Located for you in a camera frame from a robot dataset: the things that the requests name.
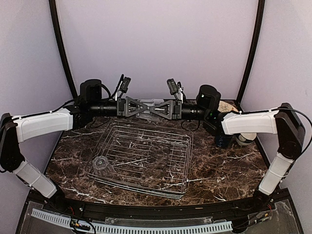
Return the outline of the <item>clear glass cup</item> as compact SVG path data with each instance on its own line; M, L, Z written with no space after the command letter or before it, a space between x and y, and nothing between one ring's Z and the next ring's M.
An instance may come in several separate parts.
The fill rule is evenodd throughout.
M144 119L152 122L162 122L163 118L150 112L150 107L163 103L163 99L138 99L141 103L148 106L147 110L136 114L136 117L139 119Z
M94 174L101 177L113 177L115 170L105 156L97 156L93 160Z

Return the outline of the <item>large beige plate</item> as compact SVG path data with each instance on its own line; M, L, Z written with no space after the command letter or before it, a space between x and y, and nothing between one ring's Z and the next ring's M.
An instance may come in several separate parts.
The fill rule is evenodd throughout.
M231 112L231 111L239 112L234 105L231 105L225 101L219 102L218 111L221 113Z

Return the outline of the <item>dark blue ceramic mug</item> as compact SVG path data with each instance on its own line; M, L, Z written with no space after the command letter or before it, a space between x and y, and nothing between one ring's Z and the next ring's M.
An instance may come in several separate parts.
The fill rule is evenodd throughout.
M214 138L214 142L216 147L225 149L230 145L232 139L233 135L217 135Z

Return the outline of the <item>white green patterned bowl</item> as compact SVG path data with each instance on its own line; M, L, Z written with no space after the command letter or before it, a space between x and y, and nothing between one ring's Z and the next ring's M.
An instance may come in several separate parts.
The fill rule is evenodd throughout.
M247 145L250 145L253 142L252 140L241 141L238 138L236 138L235 140L238 143L238 145L240 145L240 146L247 146Z

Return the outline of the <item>teal and white bowl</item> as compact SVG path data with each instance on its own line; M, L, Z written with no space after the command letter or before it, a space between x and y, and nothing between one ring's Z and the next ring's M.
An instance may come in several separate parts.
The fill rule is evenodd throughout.
M236 134L235 138L238 138L241 141L247 141L247 140L254 141L256 138L256 133L240 133L240 134Z

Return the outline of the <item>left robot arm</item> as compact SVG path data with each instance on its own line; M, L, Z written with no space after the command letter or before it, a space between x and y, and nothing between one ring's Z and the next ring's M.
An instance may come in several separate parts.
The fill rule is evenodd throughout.
M130 97L122 98L131 79L121 77L113 93L99 79L80 85L80 95L61 107L25 116L2 115L0 120L1 173L10 172L49 199L57 212L69 208L61 189L32 165L20 152L20 143L54 132L85 127L95 117L131 117L148 109L147 105Z

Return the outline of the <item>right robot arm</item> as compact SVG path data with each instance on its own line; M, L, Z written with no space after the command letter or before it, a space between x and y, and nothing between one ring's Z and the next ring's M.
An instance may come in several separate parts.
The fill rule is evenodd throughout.
M169 100L149 108L150 112L168 120L199 120L215 137L218 147L226 148L234 135L267 133L278 136L279 147L270 167L260 182L257 193L249 200L249 208L260 211L290 170L305 152L305 127L289 103L280 107L253 112L218 110L221 94L210 85L201 85L195 104L179 99Z

